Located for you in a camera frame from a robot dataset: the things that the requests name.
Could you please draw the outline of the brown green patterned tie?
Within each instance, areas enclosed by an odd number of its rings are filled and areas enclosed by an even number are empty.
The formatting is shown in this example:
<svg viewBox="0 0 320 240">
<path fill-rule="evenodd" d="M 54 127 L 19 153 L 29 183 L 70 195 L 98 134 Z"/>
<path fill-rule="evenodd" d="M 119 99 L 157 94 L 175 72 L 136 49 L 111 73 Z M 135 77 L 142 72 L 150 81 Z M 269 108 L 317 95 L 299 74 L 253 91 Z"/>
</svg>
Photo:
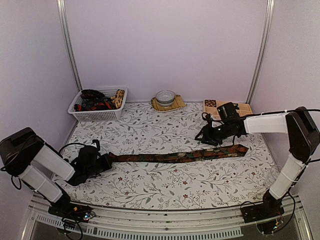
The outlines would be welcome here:
<svg viewBox="0 0 320 240">
<path fill-rule="evenodd" d="M 124 154 L 115 155 L 111 152 L 106 154 L 106 158 L 112 163 L 122 162 L 145 162 L 145 163 L 191 163 L 222 158 L 244 157 L 248 148 L 241 145 L 229 145 L 224 147 L 199 149 L 189 152 L 174 152 L 167 154 Z"/>
</svg>

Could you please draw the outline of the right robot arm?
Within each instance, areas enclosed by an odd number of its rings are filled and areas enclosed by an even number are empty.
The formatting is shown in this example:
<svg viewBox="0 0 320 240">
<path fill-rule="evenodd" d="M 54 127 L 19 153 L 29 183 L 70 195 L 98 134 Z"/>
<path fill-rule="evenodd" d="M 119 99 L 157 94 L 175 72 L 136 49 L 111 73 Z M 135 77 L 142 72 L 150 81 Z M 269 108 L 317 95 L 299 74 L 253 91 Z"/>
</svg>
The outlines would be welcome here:
<svg viewBox="0 0 320 240">
<path fill-rule="evenodd" d="M 218 146 L 229 137 L 252 134 L 275 135 L 286 139 L 286 159 L 282 161 L 280 173 L 264 193 L 262 202 L 246 202 L 240 207 L 246 223 L 282 215 L 283 198 L 290 194 L 320 145 L 320 131 L 311 116 L 312 109 L 300 106 L 291 110 L 241 116 L 235 105 L 227 102 L 219 106 L 217 112 L 219 119 L 207 112 L 202 114 L 206 125 L 195 136 L 195 140 Z"/>
</svg>

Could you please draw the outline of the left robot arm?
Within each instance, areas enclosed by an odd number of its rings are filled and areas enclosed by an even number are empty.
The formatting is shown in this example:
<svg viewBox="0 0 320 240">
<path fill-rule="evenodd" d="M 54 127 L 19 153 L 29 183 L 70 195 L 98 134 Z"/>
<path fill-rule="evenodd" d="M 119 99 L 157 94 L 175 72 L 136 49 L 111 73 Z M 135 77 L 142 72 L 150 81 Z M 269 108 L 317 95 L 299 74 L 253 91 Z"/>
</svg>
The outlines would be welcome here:
<svg viewBox="0 0 320 240">
<path fill-rule="evenodd" d="M 48 174 L 58 176 L 75 187 L 89 178 L 112 168 L 112 160 L 100 154 L 100 143 L 82 144 L 78 156 L 68 161 L 61 153 L 46 143 L 30 127 L 26 127 L 0 142 L 1 170 L 42 195 L 49 203 L 49 213 L 57 216 L 79 218 L 92 211 L 89 206 L 76 205 L 62 187 Z"/>
</svg>

